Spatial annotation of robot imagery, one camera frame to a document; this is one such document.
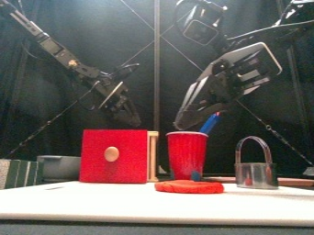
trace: gray bowl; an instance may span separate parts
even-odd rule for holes
[[[43,162],[43,181],[65,182],[79,180],[81,158],[75,156],[40,155]]]

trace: padlock shackle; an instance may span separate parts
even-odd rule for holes
[[[242,145],[243,145],[246,140],[255,140],[260,144],[262,150],[263,150],[264,161],[266,161],[266,163],[272,163],[270,148],[268,148],[266,142],[256,136],[248,136],[248,137],[240,139],[238,144],[236,144],[235,164],[240,163],[240,150],[242,150]]]

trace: red sponge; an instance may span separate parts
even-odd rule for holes
[[[223,193],[222,183],[195,182],[191,180],[172,180],[155,183],[159,192],[178,194],[220,194]]]

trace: wooden block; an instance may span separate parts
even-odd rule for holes
[[[87,129],[83,132],[80,181],[146,183],[147,155],[147,130]]]
[[[148,182],[156,182],[156,151],[158,151],[158,131],[148,131],[150,152],[148,152]]]

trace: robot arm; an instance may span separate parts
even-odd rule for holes
[[[84,65],[75,55],[63,47],[52,37],[43,32],[37,25],[19,12],[16,7],[7,1],[0,0],[0,14],[28,34],[31,39],[40,45],[61,65],[73,72],[83,85],[95,87],[104,101],[97,108],[111,110],[112,117],[132,126],[140,125],[140,117],[135,106],[127,97],[127,87],[120,81],[138,68],[139,64],[127,65],[108,74],[95,67]]]
[[[187,89],[174,121],[179,130],[204,122],[216,112],[228,109],[231,101],[270,82],[282,71],[271,50],[289,47],[295,39],[314,29],[314,20],[306,17],[301,19],[302,13],[314,13],[314,0],[291,1],[274,26],[231,39],[223,39],[219,32],[218,23],[222,22],[226,7],[216,8],[206,0],[183,0],[178,6],[184,2],[194,2],[196,6],[184,22],[183,36],[200,44],[206,42],[203,45],[212,44],[216,52],[223,55],[210,63],[196,83]]]

